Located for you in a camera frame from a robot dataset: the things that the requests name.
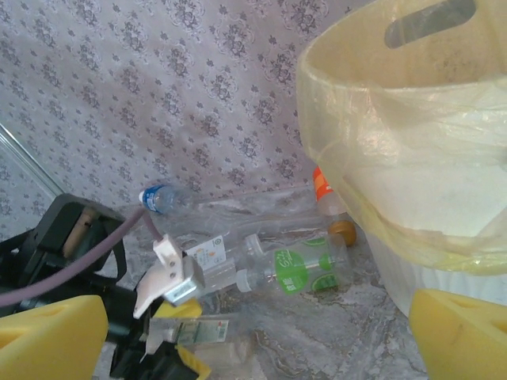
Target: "white plastic piece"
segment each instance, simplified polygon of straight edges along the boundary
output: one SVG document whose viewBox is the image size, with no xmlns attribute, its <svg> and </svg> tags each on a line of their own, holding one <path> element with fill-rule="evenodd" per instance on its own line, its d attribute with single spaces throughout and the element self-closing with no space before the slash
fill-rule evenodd
<svg viewBox="0 0 507 380">
<path fill-rule="evenodd" d="M 158 259 L 167 267 L 174 267 L 179 264 L 177 275 L 183 279 L 183 270 L 181 269 L 181 250 L 177 243 L 168 234 L 164 235 L 161 241 L 153 242 L 153 250 L 157 254 Z"/>
<path fill-rule="evenodd" d="M 155 241 L 153 250 L 160 263 L 154 264 L 139 281 L 134 309 L 136 319 L 143 315 L 155 299 L 169 292 L 184 279 L 181 250 L 169 235 L 164 235 L 161 241 Z"/>
<path fill-rule="evenodd" d="M 242 269 L 236 273 L 236 286 L 238 290 L 242 293 L 248 293 L 252 291 L 252 288 L 248 284 L 248 271 L 246 269 Z"/>
</svg>

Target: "white bottle cap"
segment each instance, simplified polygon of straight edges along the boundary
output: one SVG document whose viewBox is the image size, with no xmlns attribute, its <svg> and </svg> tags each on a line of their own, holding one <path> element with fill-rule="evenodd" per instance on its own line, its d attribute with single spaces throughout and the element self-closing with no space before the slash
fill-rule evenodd
<svg viewBox="0 0 507 380">
<path fill-rule="evenodd" d="M 242 293 L 248 293 L 249 291 L 252 291 L 252 288 L 248 284 L 247 274 L 248 272 L 246 269 L 242 269 L 236 273 L 236 286 Z"/>
</svg>

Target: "trash bin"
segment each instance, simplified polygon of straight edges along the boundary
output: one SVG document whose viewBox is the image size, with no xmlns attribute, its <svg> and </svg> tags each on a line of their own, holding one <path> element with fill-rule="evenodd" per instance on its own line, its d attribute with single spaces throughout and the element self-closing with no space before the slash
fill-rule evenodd
<svg viewBox="0 0 507 380">
<path fill-rule="evenodd" d="M 418 287 L 507 304 L 505 15 L 505 0 L 379 0 L 299 57 L 305 151 L 405 314 Z"/>
</svg>

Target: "bottle label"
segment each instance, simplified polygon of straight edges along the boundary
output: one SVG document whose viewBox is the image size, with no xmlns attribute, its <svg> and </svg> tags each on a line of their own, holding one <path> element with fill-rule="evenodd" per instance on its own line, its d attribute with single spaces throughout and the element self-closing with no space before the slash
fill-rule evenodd
<svg viewBox="0 0 507 380">
<path fill-rule="evenodd" d="M 213 268 L 226 260 L 225 246 L 222 235 L 205 241 L 191 249 L 186 249 L 187 255 L 193 257 L 203 271 Z"/>
<path fill-rule="evenodd" d="M 227 338 L 228 320 L 190 321 L 180 324 L 177 343 L 182 346 L 199 343 L 222 343 Z"/>
<path fill-rule="evenodd" d="M 151 186 L 150 188 L 147 188 L 143 193 L 143 204 L 144 207 L 147 208 L 150 211 L 154 211 L 160 214 L 160 211 L 157 210 L 157 207 L 155 206 L 155 193 L 160 189 L 163 188 L 164 184 L 158 184 L 156 186 Z"/>
<path fill-rule="evenodd" d="M 282 290 L 288 295 L 302 291 L 308 282 L 308 270 L 303 258 L 288 249 L 277 250 L 274 254 L 276 280 Z"/>
<path fill-rule="evenodd" d="M 328 273 L 326 275 L 321 275 L 313 283 L 311 283 L 311 290 L 321 291 L 322 289 L 327 289 L 328 287 L 337 287 L 337 286 L 338 282 L 334 274 Z"/>
<path fill-rule="evenodd" d="M 333 189 L 330 187 L 330 184 L 327 182 L 327 179 L 322 174 L 320 168 L 315 169 L 314 171 L 314 189 L 315 189 L 315 197 L 317 198 L 317 202 L 326 194 L 333 192 Z"/>
</svg>

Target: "trash bag handle hole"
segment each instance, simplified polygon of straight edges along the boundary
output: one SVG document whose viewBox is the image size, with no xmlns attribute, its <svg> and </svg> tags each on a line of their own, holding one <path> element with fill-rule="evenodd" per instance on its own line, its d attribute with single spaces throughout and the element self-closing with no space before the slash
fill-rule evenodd
<svg viewBox="0 0 507 380">
<path fill-rule="evenodd" d="M 384 41 L 388 48 L 396 49 L 469 21 L 477 7 L 474 0 L 447 0 L 429 6 L 389 24 Z"/>
</svg>

